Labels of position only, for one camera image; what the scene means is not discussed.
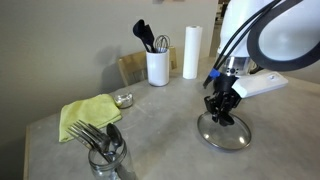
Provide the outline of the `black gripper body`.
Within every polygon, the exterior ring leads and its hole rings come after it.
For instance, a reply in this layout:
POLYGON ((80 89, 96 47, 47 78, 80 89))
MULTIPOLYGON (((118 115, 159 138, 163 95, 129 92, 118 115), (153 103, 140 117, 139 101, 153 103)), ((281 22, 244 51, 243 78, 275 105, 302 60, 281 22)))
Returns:
POLYGON ((238 106, 241 97, 232 88, 236 80, 235 76, 220 75, 213 81, 213 94, 204 98, 206 108, 211 114, 229 113, 238 106))

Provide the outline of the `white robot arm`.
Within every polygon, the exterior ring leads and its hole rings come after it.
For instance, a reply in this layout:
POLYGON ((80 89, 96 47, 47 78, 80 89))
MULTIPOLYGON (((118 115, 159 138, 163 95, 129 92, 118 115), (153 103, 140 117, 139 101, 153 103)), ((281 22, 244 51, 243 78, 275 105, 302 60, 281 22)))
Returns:
POLYGON ((212 120, 232 125, 241 99, 287 84, 283 71, 320 60, 320 0, 231 0, 218 58, 203 85, 212 120))

